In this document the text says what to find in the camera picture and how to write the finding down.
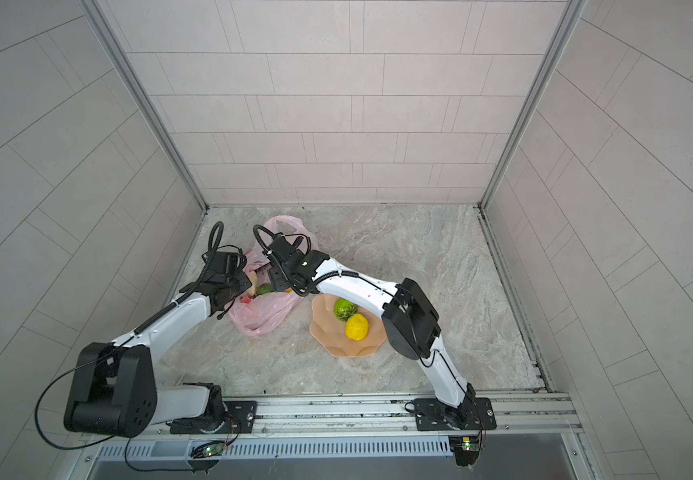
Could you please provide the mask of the bumpy light green fruit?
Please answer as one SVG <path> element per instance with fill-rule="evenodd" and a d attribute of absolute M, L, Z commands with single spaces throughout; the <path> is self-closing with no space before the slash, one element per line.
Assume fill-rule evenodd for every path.
<path fill-rule="evenodd" d="M 346 322 L 350 317 L 358 314 L 358 306 L 348 300 L 338 298 L 334 302 L 334 316 L 340 322 Z"/>

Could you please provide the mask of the pink scalloped plate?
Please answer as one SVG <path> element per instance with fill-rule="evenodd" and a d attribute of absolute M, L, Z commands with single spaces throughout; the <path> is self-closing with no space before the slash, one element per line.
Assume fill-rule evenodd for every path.
<path fill-rule="evenodd" d="M 334 314 L 336 300 L 338 300 L 336 296 L 328 294 L 314 297 L 310 334 L 331 356 L 336 358 L 367 357 L 374 354 L 387 338 L 381 319 L 358 306 L 357 313 L 367 319 L 368 332 L 364 340 L 349 339 L 344 333 L 346 322 L 341 322 Z"/>

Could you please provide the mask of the yellow fake lemon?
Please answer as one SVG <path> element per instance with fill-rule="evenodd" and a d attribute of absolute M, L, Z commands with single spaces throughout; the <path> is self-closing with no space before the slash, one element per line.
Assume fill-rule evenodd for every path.
<path fill-rule="evenodd" d="M 355 342 L 363 341 L 369 333 L 369 322 L 361 314 L 354 314 L 346 320 L 344 335 Z"/>

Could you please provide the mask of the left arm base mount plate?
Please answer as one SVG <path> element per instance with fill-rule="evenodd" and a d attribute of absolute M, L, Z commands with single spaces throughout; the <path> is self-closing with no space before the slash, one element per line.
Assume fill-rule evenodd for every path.
<path fill-rule="evenodd" d="M 224 401 L 218 410 L 208 406 L 204 415 L 172 420 L 168 422 L 168 426 L 171 434 L 232 436 L 252 433 L 256 410 L 256 401 Z"/>

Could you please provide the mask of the beige fake potato fruit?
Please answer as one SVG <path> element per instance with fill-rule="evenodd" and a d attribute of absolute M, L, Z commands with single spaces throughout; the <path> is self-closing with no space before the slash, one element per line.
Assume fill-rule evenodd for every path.
<path fill-rule="evenodd" d="M 249 298 L 256 297 L 256 291 L 258 291 L 258 274 L 254 271 L 248 272 L 248 280 L 250 280 L 250 288 L 246 291 Z"/>

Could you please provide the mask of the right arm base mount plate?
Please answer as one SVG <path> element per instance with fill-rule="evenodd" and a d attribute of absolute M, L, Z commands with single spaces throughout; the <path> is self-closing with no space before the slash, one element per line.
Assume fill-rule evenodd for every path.
<path fill-rule="evenodd" d="M 480 397 L 465 398 L 456 408 L 436 398 L 416 398 L 405 404 L 406 411 L 414 416 L 418 431 L 490 431 L 497 423 L 491 402 Z"/>

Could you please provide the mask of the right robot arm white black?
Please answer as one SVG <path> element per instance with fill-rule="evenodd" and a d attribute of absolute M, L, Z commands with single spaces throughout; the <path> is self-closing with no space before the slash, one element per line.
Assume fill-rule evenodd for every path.
<path fill-rule="evenodd" d="M 367 310 L 382 321 L 387 341 L 400 355 L 419 363 L 434 390 L 441 413 L 454 430 L 482 430 L 473 387 L 448 358 L 438 324 L 439 315 L 413 280 L 378 280 L 351 270 L 324 252 L 300 251 L 302 240 L 274 233 L 263 225 L 252 227 L 262 253 L 286 286 L 300 297 L 333 295 Z"/>

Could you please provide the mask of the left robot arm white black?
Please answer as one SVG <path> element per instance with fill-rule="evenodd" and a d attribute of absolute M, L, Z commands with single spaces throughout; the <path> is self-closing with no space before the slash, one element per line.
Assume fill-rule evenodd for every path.
<path fill-rule="evenodd" d="M 64 428 L 134 438 L 152 424 L 166 423 L 175 434 L 214 433 L 228 426 L 220 386 L 186 383 L 160 388 L 154 366 L 194 326 L 222 319 L 252 282 L 246 256 L 222 244 L 224 224 L 216 222 L 202 255 L 198 279 L 134 330 L 112 342 L 94 342 L 78 356 L 64 412 Z"/>

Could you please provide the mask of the pink plastic bag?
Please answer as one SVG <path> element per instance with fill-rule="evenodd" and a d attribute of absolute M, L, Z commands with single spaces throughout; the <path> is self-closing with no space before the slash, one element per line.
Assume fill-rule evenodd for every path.
<path fill-rule="evenodd" d="M 273 234 L 282 233 L 284 236 L 308 236 L 314 248 L 318 247 L 316 236 L 309 232 L 302 223 L 302 220 L 289 215 L 278 215 L 264 223 L 264 227 Z M 264 255 L 264 248 L 258 241 L 250 252 L 246 253 L 248 264 L 244 267 L 244 273 L 254 271 L 258 274 L 258 286 L 262 284 L 272 284 L 270 278 L 270 260 Z M 304 298 L 296 295 L 290 288 L 286 287 L 282 292 L 268 293 L 262 296 L 249 298 L 244 293 L 234 306 L 228 311 L 230 321 L 246 336 L 253 338 L 262 337 L 282 324 L 282 321 L 290 315 L 294 307 L 302 303 Z"/>

